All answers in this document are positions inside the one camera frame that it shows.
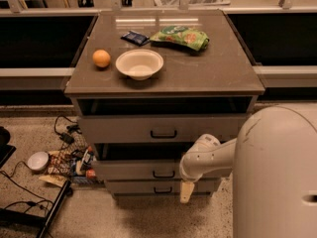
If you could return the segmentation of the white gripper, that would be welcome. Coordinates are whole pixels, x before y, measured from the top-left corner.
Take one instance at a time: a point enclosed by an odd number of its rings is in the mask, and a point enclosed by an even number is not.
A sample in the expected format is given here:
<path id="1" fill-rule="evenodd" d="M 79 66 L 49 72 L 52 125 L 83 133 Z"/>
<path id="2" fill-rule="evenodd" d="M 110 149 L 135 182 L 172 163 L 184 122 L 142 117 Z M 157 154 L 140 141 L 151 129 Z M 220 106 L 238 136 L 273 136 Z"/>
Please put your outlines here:
<path id="1" fill-rule="evenodd" d="M 200 154 L 187 152 L 179 163 L 179 174 L 185 181 L 180 183 L 180 202 L 187 203 L 194 191 L 195 184 L 203 176 Z"/>

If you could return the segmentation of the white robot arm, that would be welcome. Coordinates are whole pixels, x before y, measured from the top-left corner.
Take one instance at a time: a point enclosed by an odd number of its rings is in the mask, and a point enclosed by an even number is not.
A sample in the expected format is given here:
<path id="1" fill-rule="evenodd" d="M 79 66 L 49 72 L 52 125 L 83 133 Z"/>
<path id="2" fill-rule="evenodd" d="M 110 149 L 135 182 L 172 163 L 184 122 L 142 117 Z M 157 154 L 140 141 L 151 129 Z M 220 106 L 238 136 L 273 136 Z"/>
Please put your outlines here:
<path id="1" fill-rule="evenodd" d="M 200 136 L 180 161 L 180 201 L 224 169 L 233 170 L 234 238 L 317 238 L 316 103 L 264 108 L 224 144 Z"/>

